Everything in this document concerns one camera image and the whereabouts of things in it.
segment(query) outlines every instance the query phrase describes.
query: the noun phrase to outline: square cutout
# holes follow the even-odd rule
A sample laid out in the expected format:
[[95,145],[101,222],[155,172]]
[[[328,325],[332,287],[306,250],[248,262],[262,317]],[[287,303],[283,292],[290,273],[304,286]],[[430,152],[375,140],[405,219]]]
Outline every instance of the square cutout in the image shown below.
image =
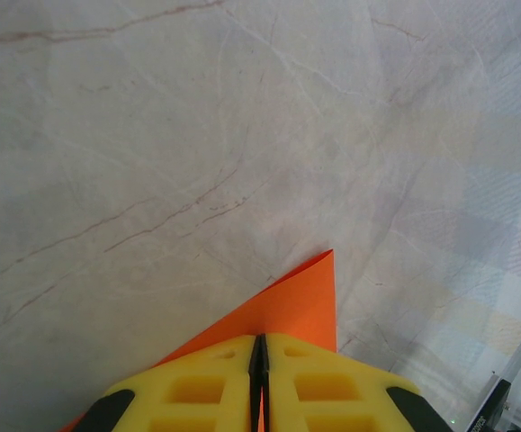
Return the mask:
[[309,354],[295,346],[287,346],[284,349],[284,355],[287,357],[305,357],[305,356],[308,356]]
[[356,401],[354,380],[344,373],[302,373],[294,378],[299,401]]
[[306,418],[309,432],[378,432],[370,417],[313,416]]
[[150,422],[148,432],[214,432],[213,418],[160,418]]
[[174,381],[164,402],[220,403],[225,381],[221,376],[183,376]]

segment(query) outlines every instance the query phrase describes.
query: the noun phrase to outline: orange paper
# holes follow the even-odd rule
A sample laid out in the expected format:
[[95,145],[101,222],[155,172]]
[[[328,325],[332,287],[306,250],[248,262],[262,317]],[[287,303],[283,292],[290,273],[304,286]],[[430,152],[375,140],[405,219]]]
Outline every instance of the orange paper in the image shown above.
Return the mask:
[[227,339],[262,333],[285,333],[336,352],[333,250],[299,265],[156,365]]

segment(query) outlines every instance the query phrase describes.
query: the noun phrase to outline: black rubber edge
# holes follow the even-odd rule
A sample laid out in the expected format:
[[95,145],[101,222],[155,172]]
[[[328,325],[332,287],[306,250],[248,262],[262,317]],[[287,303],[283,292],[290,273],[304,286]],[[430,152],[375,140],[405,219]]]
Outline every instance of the black rubber edge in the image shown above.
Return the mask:
[[453,432],[422,396],[400,387],[390,387],[386,392],[415,432]]
[[270,432],[270,360],[268,358],[266,335],[260,335],[260,354],[262,356],[262,409],[264,412],[264,431]]
[[256,336],[248,376],[250,377],[250,431],[258,432],[260,419],[260,401],[263,402],[265,432],[270,431],[269,425],[269,391],[268,391],[268,346],[266,335]]
[[496,384],[496,387],[482,406],[476,419],[470,427],[468,427],[467,430],[469,432],[482,432],[496,427],[502,416],[502,410],[504,409],[504,403],[510,392],[510,386],[510,382],[502,379]]
[[120,390],[97,400],[72,432],[112,432],[134,399],[134,391]]

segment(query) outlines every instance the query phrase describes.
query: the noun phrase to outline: white marble surface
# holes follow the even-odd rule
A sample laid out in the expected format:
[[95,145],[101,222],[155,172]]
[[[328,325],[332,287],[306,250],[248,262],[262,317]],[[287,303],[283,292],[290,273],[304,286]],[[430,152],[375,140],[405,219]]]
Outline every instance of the white marble surface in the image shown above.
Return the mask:
[[521,338],[521,2],[0,0],[0,431],[327,248],[342,352],[460,430]]

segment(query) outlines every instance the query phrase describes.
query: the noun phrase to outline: yellow plastic part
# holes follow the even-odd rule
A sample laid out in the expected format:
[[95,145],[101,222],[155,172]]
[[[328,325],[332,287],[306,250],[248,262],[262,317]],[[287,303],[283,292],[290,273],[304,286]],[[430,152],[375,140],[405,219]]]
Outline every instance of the yellow plastic part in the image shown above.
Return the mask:
[[412,382],[294,337],[267,345],[272,432],[414,432],[386,392]]
[[135,397],[113,432],[249,432],[253,336],[236,337],[115,384]]

